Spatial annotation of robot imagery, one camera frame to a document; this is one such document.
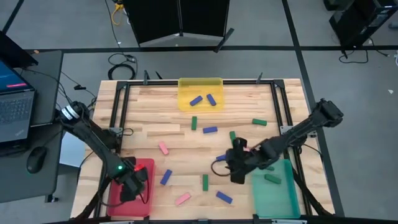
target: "blue block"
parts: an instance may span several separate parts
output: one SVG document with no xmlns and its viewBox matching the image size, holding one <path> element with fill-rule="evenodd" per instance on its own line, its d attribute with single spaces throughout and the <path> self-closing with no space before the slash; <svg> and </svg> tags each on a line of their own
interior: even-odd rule
<svg viewBox="0 0 398 224">
<path fill-rule="evenodd" d="M 169 180 L 171 175 L 172 175 L 172 171 L 171 170 L 166 170 L 166 173 L 164 174 L 162 180 L 160 181 L 160 184 L 166 185 L 166 183 Z"/>
<path fill-rule="evenodd" d="M 225 159 L 226 159 L 226 155 L 216 157 L 216 160 L 218 160 L 218 161 L 225 160 Z"/>
<path fill-rule="evenodd" d="M 207 97 L 207 100 L 209 100 L 209 102 L 210 102 L 210 104 L 212 106 L 216 106 L 217 105 L 216 101 L 214 100 L 214 98 L 213 98 L 213 96 L 211 94 L 207 94 L 206 97 Z"/>
<path fill-rule="evenodd" d="M 212 133 L 212 132 L 217 132 L 217 127 L 203 128 L 203 133 Z"/>
<path fill-rule="evenodd" d="M 197 103 L 201 102 L 201 100 L 203 100 L 203 98 L 201 96 L 198 96 L 193 99 L 189 104 L 191 104 L 191 106 L 195 106 Z"/>
<path fill-rule="evenodd" d="M 225 201 L 225 202 L 228 203 L 228 204 L 231 204 L 231 203 L 232 203 L 232 198 L 228 197 L 228 196 L 225 195 L 223 192 L 217 192 L 216 196 L 217 196 L 219 199 Z"/>
</svg>

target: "black metal frame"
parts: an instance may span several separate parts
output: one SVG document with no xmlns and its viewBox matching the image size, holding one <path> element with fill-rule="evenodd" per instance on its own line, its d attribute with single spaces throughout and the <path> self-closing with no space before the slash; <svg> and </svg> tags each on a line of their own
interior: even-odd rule
<svg viewBox="0 0 398 224">
<path fill-rule="evenodd" d="M 259 83 L 257 82 L 256 79 L 253 79 L 253 80 L 223 80 L 223 84 L 224 85 L 270 85 L 272 100 L 274 102 L 275 114 L 276 114 L 276 118 L 277 118 L 277 124 L 278 124 L 278 127 L 281 127 L 284 124 L 283 124 L 282 114 L 280 112 L 280 106 L 279 106 L 279 101 L 278 101 L 278 96 L 277 96 L 277 88 L 279 88 L 280 93 L 282 95 L 282 101 L 283 101 L 284 111 L 286 113 L 287 124 L 293 125 L 292 117 L 290 114 L 289 103 L 287 100 L 286 89 L 285 89 L 283 80 L 260 80 Z M 124 98 L 123 98 L 121 119 L 120 119 L 119 127 L 123 128 L 124 124 L 126 122 L 126 111 L 127 111 L 128 101 L 129 101 L 130 87 L 142 86 L 142 85 L 146 85 L 146 83 L 143 80 L 118 81 L 117 82 L 116 92 L 115 92 L 114 102 L 113 102 L 113 108 L 112 108 L 112 114 L 111 114 L 111 121 L 109 123 L 110 128 L 115 127 L 121 90 L 124 90 Z M 178 85 L 178 80 L 148 80 L 147 85 L 153 85 L 153 86 L 156 86 L 156 85 Z M 284 152 L 284 158 L 290 159 L 290 156 L 289 156 L 289 153 L 287 150 Z M 295 159 L 295 163 L 297 166 L 298 176 L 305 183 L 301 158 L 300 158 L 299 151 L 297 149 L 294 149 L 294 159 Z M 104 178 L 105 178 L 105 172 L 104 172 L 104 166 L 103 166 L 101 169 L 101 175 L 99 177 L 99 183 L 101 183 Z M 308 199 L 306 198 L 306 196 L 304 196 L 304 194 L 302 194 L 302 196 L 303 196 L 303 202 L 304 202 L 304 207 L 305 207 L 305 213 L 307 215 L 311 215 L 312 214 L 311 205 L 310 205 Z M 100 216 L 100 209 L 101 209 L 101 204 L 98 203 L 94 209 L 94 217 L 95 218 Z M 174 220 L 174 221 L 170 221 L 170 222 L 172 222 L 172 223 L 192 223 L 192 222 L 197 222 L 197 221 L 198 220 L 192 220 L 192 221 L 190 221 L 190 220 Z M 234 223 L 234 222 L 253 223 L 253 220 L 217 220 L 217 221 L 228 222 L 228 223 Z"/>
</svg>

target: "green block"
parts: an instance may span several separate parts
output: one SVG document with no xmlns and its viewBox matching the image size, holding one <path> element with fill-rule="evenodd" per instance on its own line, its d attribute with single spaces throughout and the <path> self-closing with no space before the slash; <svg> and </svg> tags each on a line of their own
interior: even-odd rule
<svg viewBox="0 0 398 224">
<path fill-rule="evenodd" d="M 192 130 L 196 130 L 197 129 L 197 122 L 198 122 L 198 118 L 196 116 L 192 117 L 192 125 L 191 125 L 191 129 Z"/>
<path fill-rule="evenodd" d="M 253 119 L 252 124 L 260 124 L 260 125 L 267 126 L 267 121 L 260 120 L 260 119 Z"/>
<path fill-rule="evenodd" d="M 267 169 L 267 170 L 271 170 L 271 171 L 274 171 L 274 170 L 275 170 L 275 168 L 274 168 L 273 166 L 269 166 L 269 167 L 267 167 L 266 169 Z"/>
<path fill-rule="evenodd" d="M 209 191 L 209 175 L 203 174 L 203 191 Z"/>
<path fill-rule="evenodd" d="M 234 142 L 234 139 L 236 139 L 236 134 L 234 131 L 230 131 L 229 132 L 229 137 L 231 138 L 231 142 Z"/>
<path fill-rule="evenodd" d="M 268 181 L 271 181 L 272 183 L 275 183 L 275 184 L 280 184 L 282 182 L 282 180 L 280 180 L 278 177 L 270 175 L 270 174 L 264 175 L 264 178 Z"/>
</svg>

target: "wooden table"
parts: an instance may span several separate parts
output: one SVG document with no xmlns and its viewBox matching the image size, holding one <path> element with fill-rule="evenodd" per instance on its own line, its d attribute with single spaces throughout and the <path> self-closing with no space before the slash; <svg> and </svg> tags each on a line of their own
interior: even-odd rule
<svg viewBox="0 0 398 224">
<path fill-rule="evenodd" d="M 299 79 L 285 79 L 292 119 L 295 124 L 308 116 L 307 103 Z M 103 128 L 109 127 L 116 81 L 102 81 L 93 121 Z M 119 105 L 122 105 L 121 94 Z M 279 135 L 271 88 L 264 85 L 225 85 L 225 107 L 217 113 L 187 113 L 177 108 L 177 86 L 133 86 L 129 93 L 125 128 L 132 128 L 132 136 L 123 137 L 121 156 L 153 158 L 155 160 L 155 190 L 152 201 L 151 220 L 182 219 L 250 219 L 254 211 L 251 179 L 247 175 L 244 185 L 233 184 L 229 177 L 218 177 L 210 170 L 216 156 L 231 147 L 229 132 L 248 140 L 253 145 L 272 136 Z M 282 98 L 278 93 L 283 113 Z M 119 124 L 121 109 L 118 109 L 116 124 Z M 191 130 L 192 116 L 198 117 L 198 129 Z M 253 118 L 265 119 L 267 126 L 251 124 Z M 203 134 L 201 129 L 217 126 L 218 132 Z M 159 150 L 159 141 L 169 149 L 165 156 Z M 315 139 L 308 145 L 317 148 Z M 333 211 L 330 192 L 319 154 L 305 146 L 301 154 L 303 170 L 308 188 L 319 202 Z M 83 165 L 71 217 L 78 215 L 97 191 L 102 162 L 92 155 Z M 173 174 L 166 186 L 160 180 L 167 169 Z M 209 175 L 209 191 L 202 191 L 201 177 Z M 297 197 L 302 206 L 301 191 Z M 215 197 L 220 190 L 233 198 L 228 205 Z M 176 207 L 174 201 L 189 192 L 191 199 Z M 106 208 L 101 209 L 105 215 Z M 131 219 L 113 217 L 114 219 Z"/>
</svg>

